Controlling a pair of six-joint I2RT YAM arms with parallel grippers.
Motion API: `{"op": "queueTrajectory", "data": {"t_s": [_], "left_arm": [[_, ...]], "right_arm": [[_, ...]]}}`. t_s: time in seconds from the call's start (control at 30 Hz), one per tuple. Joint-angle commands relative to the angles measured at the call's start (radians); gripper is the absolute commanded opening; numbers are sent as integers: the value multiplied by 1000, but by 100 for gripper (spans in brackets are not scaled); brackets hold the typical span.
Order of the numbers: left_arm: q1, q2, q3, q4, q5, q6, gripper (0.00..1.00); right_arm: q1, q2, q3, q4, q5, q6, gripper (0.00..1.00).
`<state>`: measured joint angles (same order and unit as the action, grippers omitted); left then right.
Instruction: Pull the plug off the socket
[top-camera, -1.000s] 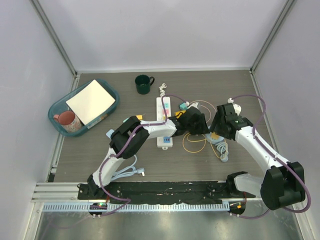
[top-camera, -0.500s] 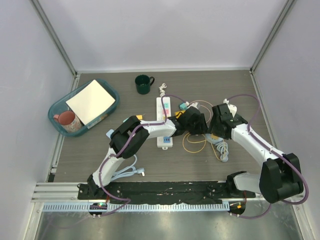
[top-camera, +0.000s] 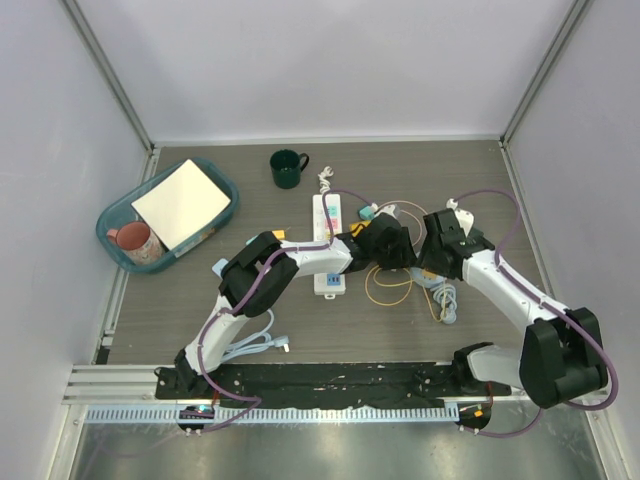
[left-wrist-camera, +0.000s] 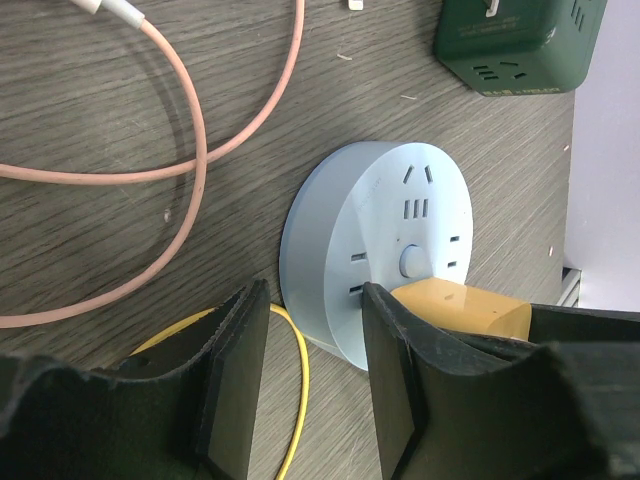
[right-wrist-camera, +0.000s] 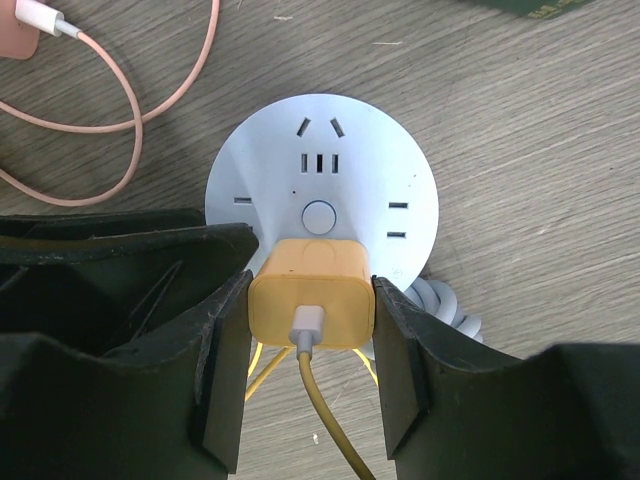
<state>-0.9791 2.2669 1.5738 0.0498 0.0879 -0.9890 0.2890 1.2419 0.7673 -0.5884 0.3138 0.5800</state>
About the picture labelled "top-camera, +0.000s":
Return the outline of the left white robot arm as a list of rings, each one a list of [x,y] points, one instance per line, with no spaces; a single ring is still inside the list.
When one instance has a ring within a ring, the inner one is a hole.
[[[409,229],[388,213],[361,231],[320,241],[280,241],[270,231],[256,236],[223,267],[213,310],[196,338],[174,360],[178,386],[190,398],[205,397],[222,356],[251,318],[273,307],[289,284],[316,274],[347,275],[374,263],[409,268],[416,261]]]

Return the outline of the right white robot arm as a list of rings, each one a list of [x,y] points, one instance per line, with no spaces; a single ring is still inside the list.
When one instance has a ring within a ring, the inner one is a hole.
[[[517,328],[519,349],[491,342],[454,355],[451,380],[472,395],[487,382],[521,389],[549,409],[606,387],[599,322],[587,308],[571,309],[546,295],[515,271],[461,214],[444,209],[424,216],[426,237],[417,257],[421,269],[476,289]]]

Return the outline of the yellow cube socket adapter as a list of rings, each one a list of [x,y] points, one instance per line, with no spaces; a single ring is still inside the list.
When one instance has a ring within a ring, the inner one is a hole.
[[[360,221],[350,225],[350,233],[357,236],[364,228],[370,224],[370,221]]]

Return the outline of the teal plug adapter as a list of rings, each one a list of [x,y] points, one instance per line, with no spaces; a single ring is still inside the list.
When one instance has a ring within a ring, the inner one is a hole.
[[[372,221],[377,210],[378,206],[376,204],[365,205],[358,210],[358,216],[362,221]]]

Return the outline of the white power strip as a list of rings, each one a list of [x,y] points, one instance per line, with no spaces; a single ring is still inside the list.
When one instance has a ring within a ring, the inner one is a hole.
[[[329,240],[330,232],[342,232],[342,210],[339,194],[331,193],[323,196],[316,194],[312,198],[312,229],[315,241]],[[346,293],[346,281],[343,275],[321,273],[314,275],[314,294],[325,300],[333,300]]]

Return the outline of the small teal charger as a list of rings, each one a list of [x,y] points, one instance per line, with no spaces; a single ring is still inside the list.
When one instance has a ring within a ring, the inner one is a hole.
[[[260,244],[260,240],[259,240],[259,236],[258,235],[250,238],[246,242],[246,245],[249,246],[249,247],[257,247],[259,244]]]

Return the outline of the light blue power strip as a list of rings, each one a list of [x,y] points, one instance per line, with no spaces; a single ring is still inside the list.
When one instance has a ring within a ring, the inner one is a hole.
[[[218,277],[222,277],[222,272],[224,270],[224,268],[227,266],[227,264],[229,263],[229,261],[225,258],[221,258],[219,259],[213,266],[212,266],[212,272],[217,275]]]

